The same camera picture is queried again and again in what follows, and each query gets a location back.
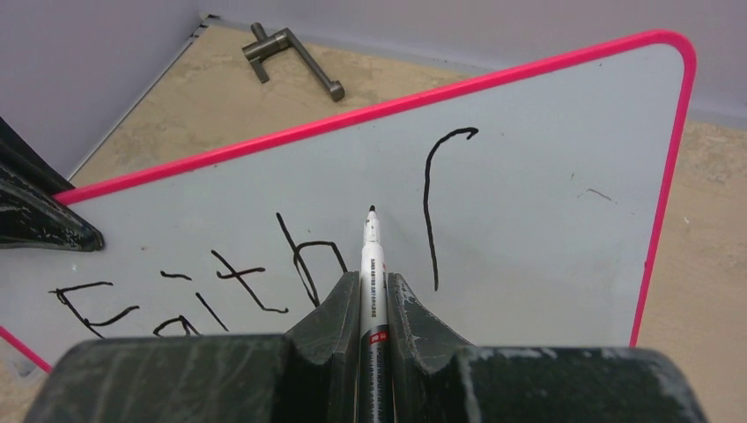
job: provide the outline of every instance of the pink whiteboard frame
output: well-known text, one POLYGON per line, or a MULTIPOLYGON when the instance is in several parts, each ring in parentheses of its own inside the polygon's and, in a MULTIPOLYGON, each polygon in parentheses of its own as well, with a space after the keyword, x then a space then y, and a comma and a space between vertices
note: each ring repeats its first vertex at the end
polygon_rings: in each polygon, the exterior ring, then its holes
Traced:
MULTIPOLYGON (((87 187, 71 189, 58 194, 55 198, 63 204, 74 204, 90 198, 101 197, 123 189, 130 189, 144 183, 168 178, 184 172, 189 172, 200 167, 207 167, 226 160, 235 159, 254 152, 260 152, 280 145, 285 145, 304 138, 314 137, 333 130, 339 130, 348 126, 378 119, 380 117, 394 115, 413 108, 420 108, 439 101, 453 99, 462 95, 493 88, 497 85, 510 84, 512 82, 532 78, 537 75, 549 73, 574 66, 580 63, 592 62, 607 56, 645 47, 651 44, 669 44, 679 51, 684 62, 684 75, 682 78, 682 90, 677 102, 672 135, 669 141, 669 151, 664 165, 664 176, 662 187, 659 192, 659 200, 656 206, 654 226, 651 231, 651 240, 648 244, 648 253, 644 264, 643 280, 640 284, 638 306, 630 337, 630 346, 638 342, 640 322, 643 318, 643 308, 646 305, 648 285, 651 280, 651 272, 654 268, 656 248, 662 233, 664 212, 667 209, 669 189, 672 184, 672 176, 677 162, 680 138, 684 129, 684 121, 687 116, 687 108, 692 93, 692 85, 695 81, 696 56, 692 44, 681 34, 668 30, 653 30, 645 33, 635 34, 616 41, 605 42, 594 47, 583 48, 571 53, 540 60, 538 62, 525 64, 508 70, 500 70, 482 77, 471 78, 456 84, 435 88, 424 93, 413 94, 398 100, 386 101, 368 108, 361 108, 342 115, 332 116, 317 122, 312 122, 289 130, 282 130, 275 134, 244 141, 236 145, 219 148, 211 152, 197 154, 182 160, 145 169, 133 174, 126 174, 109 181, 94 183, 87 187)), ((0 338, 5 339, 16 347, 40 368, 49 372, 51 366, 39 355, 25 346, 18 338, 14 337, 3 326, 0 326, 0 338)))

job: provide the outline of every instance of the white board surface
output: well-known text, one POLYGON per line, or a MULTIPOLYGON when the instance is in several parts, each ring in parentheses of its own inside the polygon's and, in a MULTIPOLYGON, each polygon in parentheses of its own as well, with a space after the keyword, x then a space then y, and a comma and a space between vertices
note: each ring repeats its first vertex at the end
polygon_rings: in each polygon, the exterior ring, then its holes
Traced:
MULTIPOLYGON (((388 270, 469 341, 627 345, 693 57, 676 34, 644 33, 63 195, 113 191, 70 204, 106 250, 0 250, 0 325, 50 363, 89 329, 152 336, 180 315, 200 334, 282 332, 313 309, 283 226, 297 246, 334 242, 355 271, 375 204, 388 270), (425 165, 459 129, 430 161, 435 291, 425 165), (287 313, 220 278, 218 255, 287 313), (54 291, 97 283, 65 298, 90 323, 126 314, 86 328, 54 291)), ((342 266, 326 245, 300 254, 323 301, 342 266)))

